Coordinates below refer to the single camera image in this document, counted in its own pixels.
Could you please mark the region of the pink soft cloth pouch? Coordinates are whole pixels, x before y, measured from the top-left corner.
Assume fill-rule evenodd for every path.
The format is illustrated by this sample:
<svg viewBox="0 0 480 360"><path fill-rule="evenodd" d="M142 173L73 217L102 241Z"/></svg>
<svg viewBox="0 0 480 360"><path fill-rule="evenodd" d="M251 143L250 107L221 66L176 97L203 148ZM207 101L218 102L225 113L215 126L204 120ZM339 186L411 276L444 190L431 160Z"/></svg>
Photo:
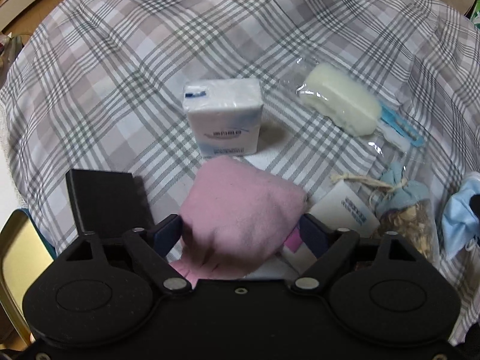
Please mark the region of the pink soft cloth pouch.
<svg viewBox="0 0 480 360"><path fill-rule="evenodd" d="M282 247L306 208L297 184L234 158L210 159L181 205L183 249L172 267L192 284L241 279Z"/></svg>

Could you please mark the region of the white blue tissue pack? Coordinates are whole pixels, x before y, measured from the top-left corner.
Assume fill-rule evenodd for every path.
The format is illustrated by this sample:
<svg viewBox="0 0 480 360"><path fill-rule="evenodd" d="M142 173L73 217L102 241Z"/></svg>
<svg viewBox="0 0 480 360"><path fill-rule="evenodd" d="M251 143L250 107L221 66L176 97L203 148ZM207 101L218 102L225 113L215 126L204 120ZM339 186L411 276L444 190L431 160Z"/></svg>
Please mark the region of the white blue tissue pack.
<svg viewBox="0 0 480 360"><path fill-rule="evenodd" d="M332 232L351 229L362 238L369 238L379 221L367 205L343 181L338 182L306 214L319 219ZM317 260L299 235L299 222L284 242L282 257L297 273L303 273Z"/></svg>

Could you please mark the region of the black rectangular lid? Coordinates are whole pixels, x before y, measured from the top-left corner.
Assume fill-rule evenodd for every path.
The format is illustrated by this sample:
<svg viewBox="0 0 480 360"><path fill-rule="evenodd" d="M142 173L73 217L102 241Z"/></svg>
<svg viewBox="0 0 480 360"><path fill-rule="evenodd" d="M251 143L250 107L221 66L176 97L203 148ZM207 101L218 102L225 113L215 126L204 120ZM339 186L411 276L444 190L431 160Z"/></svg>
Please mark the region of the black rectangular lid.
<svg viewBox="0 0 480 360"><path fill-rule="evenodd" d="M65 180L79 236L119 238L153 224L143 187L132 174L71 169Z"/></svg>

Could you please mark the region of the blue sachet of dried herbs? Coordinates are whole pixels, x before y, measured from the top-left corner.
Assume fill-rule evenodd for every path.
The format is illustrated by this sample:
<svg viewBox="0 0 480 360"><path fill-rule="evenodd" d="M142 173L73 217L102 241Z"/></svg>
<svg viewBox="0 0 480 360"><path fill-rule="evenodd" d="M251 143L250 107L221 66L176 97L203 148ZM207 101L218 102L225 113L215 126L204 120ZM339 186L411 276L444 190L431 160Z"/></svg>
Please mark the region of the blue sachet of dried herbs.
<svg viewBox="0 0 480 360"><path fill-rule="evenodd" d="M396 232L429 263L439 264L439 239L430 191L420 181L409 179L403 165L392 163L378 179L350 173L332 175L330 179L335 184L355 182L369 189L368 204L379 222L373 238Z"/></svg>

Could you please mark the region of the gold metal tin box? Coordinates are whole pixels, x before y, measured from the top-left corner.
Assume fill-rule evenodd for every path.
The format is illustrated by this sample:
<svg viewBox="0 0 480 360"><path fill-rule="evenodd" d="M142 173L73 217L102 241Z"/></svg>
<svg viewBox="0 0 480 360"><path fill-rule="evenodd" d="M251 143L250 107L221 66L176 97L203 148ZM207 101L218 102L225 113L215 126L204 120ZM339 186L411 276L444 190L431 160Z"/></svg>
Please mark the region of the gold metal tin box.
<svg viewBox="0 0 480 360"><path fill-rule="evenodd" d="M24 295L54 258L29 213L13 211L1 230L1 308L25 345L32 343L32 333L24 317Z"/></svg>

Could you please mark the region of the light blue face mask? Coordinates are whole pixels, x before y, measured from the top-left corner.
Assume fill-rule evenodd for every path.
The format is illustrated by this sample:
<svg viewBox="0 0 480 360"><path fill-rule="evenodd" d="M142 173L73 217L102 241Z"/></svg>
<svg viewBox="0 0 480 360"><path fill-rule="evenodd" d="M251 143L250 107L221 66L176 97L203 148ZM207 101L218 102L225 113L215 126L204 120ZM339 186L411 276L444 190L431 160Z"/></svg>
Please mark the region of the light blue face mask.
<svg viewBox="0 0 480 360"><path fill-rule="evenodd" d="M443 248L446 259L479 244L479 173L465 175L460 189L448 200L442 213Z"/></svg>

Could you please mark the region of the white tissue pack upright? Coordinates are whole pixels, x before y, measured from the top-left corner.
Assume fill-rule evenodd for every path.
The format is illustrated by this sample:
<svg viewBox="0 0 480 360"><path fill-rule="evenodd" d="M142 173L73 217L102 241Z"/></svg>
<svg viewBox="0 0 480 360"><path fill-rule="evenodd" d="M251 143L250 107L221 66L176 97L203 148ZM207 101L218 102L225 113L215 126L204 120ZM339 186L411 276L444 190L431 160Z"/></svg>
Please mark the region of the white tissue pack upright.
<svg viewBox="0 0 480 360"><path fill-rule="evenodd" d="M191 81L182 107L204 158L256 152L264 108L256 78Z"/></svg>

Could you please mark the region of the grey plaid cloth cover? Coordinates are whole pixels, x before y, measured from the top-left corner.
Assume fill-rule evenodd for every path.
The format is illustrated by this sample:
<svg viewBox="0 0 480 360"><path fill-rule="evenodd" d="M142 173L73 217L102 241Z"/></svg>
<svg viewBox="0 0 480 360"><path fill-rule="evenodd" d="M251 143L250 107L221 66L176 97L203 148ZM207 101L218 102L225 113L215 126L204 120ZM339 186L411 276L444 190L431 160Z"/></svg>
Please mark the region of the grey plaid cloth cover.
<svg viewBox="0 0 480 360"><path fill-rule="evenodd" d="M256 77L259 149L247 162L302 186L379 176L375 154L290 100L303 58L334 65L425 138L434 213L479 169L479 30L439 0L64 0L1 88L1 144L32 219L57 252L76 238L65 174L131 172L155 220L177 211L202 165L182 110L192 80Z"/></svg>

